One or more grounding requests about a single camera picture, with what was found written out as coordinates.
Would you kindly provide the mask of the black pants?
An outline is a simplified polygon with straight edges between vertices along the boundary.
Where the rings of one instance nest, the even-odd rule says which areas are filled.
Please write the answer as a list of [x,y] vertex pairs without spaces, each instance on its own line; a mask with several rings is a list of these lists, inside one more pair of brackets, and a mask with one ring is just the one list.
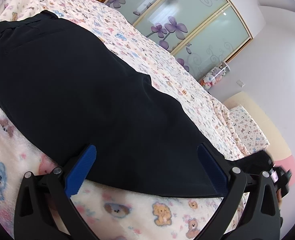
[[181,104],[90,31],[43,11],[0,22],[0,108],[67,175],[162,197],[223,197],[209,140]]

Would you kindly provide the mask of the pink pillow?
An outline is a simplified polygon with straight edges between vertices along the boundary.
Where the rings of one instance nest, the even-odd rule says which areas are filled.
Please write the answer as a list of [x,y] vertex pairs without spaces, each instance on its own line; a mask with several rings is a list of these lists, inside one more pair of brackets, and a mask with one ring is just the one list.
[[290,185],[295,183],[295,159],[293,155],[286,157],[285,159],[275,161],[277,166],[281,166],[285,171],[290,170],[292,173],[290,179]]

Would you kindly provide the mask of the beige headboard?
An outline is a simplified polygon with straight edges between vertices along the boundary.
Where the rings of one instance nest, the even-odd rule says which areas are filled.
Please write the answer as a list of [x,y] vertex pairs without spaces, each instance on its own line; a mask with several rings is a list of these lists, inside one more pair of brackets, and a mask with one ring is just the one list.
[[231,108],[242,105],[266,135],[270,146],[265,150],[273,159],[278,161],[292,155],[290,148],[271,119],[245,92],[239,92],[228,98],[224,105]]

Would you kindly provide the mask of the teddy print pillow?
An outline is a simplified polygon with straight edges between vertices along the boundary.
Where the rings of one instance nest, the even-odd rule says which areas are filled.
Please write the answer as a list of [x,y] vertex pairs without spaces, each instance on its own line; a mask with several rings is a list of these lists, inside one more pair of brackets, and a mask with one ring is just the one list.
[[236,134],[249,154],[266,150],[270,146],[266,135],[242,105],[230,109],[230,118]]

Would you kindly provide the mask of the floral teddy print blanket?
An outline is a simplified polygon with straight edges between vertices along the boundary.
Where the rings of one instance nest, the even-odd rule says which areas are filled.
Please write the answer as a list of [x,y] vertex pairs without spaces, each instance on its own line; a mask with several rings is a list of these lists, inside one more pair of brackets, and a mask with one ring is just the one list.
[[[229,160],[250,154],[230,111],[155,42],[116,10],[95,0],[0,0],[0,21],[20,21],[48,10],[94,33],[116,56],[148,74],[152,85],[180,102],[185,113]],[[0,224],[13,236],[15,202],[26,171],[44,174],[54,163],[15,128],[0,109]],[[85,181],[72,197],[102,239],[192,239],[210,220],[220,198],[162,198]]]

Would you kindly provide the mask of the clear tube of plush toys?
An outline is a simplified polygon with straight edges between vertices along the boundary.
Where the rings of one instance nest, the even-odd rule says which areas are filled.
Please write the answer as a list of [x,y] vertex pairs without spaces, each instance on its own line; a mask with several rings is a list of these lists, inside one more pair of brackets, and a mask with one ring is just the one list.
[[221,79],[230,71],[231,69],[228,64],[221,61],[216,67],[212,68],[203,78],[201,78],[200,85],[205,90],[209,90],[216,83],[221,81]]

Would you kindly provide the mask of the frosted glass sliding wardrobe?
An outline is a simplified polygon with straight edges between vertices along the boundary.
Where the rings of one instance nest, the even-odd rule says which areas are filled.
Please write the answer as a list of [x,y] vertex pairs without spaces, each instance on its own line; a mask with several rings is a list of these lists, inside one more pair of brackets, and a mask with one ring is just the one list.
[[195,79],[230,60],[252,35],[231,0],[105,0]]

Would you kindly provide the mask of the white wall socket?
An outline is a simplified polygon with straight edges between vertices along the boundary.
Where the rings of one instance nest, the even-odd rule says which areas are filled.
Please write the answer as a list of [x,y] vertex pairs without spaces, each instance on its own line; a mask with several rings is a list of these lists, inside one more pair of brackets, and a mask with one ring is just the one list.
[[245,83],[241,80],[237,81],[238,86],[240,86],[241,88],[243,88],[245,86]]

